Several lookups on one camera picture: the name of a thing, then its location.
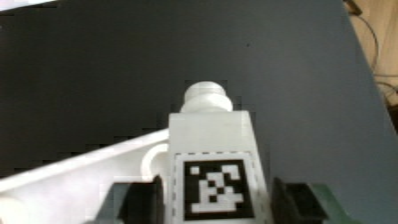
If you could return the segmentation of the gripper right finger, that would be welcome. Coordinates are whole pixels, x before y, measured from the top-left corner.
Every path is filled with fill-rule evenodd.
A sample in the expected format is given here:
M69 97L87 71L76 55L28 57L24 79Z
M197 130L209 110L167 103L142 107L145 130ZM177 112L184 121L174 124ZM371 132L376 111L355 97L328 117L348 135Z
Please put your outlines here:
M348 215L325 184L273 179L271 214L275 224L348 224Z

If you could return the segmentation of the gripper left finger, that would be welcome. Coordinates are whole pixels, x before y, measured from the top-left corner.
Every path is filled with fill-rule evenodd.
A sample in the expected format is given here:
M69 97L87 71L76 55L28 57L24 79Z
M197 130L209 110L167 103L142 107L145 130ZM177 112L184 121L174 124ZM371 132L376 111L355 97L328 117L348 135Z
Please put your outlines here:
M163 182L156 176L149 182L115 184L115 224L163 224Z

